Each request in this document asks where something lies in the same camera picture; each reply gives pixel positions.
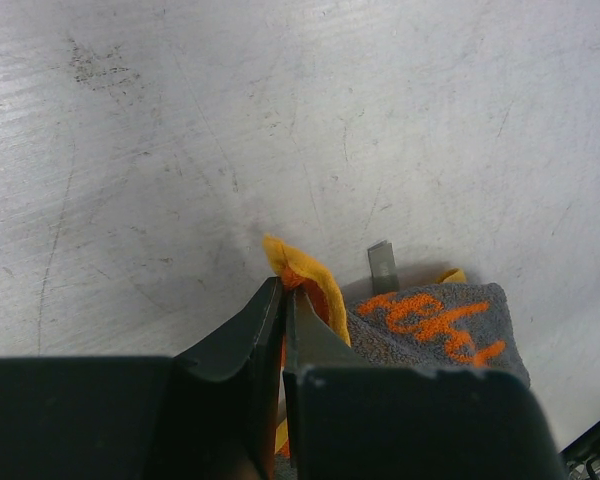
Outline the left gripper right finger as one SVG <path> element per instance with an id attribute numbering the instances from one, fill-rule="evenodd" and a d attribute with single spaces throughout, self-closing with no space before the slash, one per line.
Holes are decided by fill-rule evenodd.
<path id="1" fill-rule="evenodd" d="M 369 364 L 288 299 L 284 369 L 302 479 L 563 479 L 542 410 L 514 376 Z"/>

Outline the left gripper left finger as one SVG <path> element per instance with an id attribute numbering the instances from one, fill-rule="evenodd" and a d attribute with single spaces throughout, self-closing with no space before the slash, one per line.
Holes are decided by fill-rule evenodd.
<path id="1" fill-rule="evenodd" d="M 269 479 L 283 288 L 173 356 L 0 358 L 0 479 Z"/>

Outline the orange towel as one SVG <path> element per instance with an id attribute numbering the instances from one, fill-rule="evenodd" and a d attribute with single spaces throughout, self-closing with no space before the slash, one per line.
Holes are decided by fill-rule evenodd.
<path id="1" fill-rule="evenodd" d="M 491 368 L 529 385 L 499 285 L 473 285 L 463 270 L 453 269 L 432 284 L 400 289 L 391 278 L 393 253 L 383 243 L 369 251 L 373 296 L 346 304 L 319 261 L 272 236 L 263 248 L 284 287 L 304 288 L 318 317 L 371 363 Z"/>

